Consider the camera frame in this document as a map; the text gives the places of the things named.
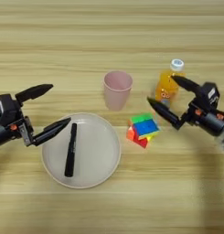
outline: white bottle cap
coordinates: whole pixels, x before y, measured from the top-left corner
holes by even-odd
[[[182,71],[184,69],[184,61],[181,59],[173,59],[170,69],[173,71]]]

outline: marker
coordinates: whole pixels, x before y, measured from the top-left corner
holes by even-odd
[[[73,123],[71,125],[71,138],[69,141],[68,155],[65,164],[65,177],[73,177],[74,171],[74,161],[75,161],[75,152],[76,152],[76,137],[77,137],[77,128],[78,125]]]

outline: orange juice bottle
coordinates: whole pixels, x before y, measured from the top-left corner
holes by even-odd
[[[155,99],[169,107],[178,92],[178,85],[171,76],[185,76],[183,72],[184,62],[181,59],[173,59],[170,69],[163,70],[155,90]]]

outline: pink cup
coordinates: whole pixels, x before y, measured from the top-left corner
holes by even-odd
[[[108,109],[120,111],[126,103],[133,84],[132,77],[123,71],[111,71],[104,78],[104,98]]]

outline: white plate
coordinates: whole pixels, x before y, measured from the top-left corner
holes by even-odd
[[[121,158],[117,133],[102,117],[90,113],[72,114],[68,126],[43,145],[43,164],[48,173],[63,186],[97,186],[115,171]],[[73,177],[65,177],[72,123],[78,125]]]

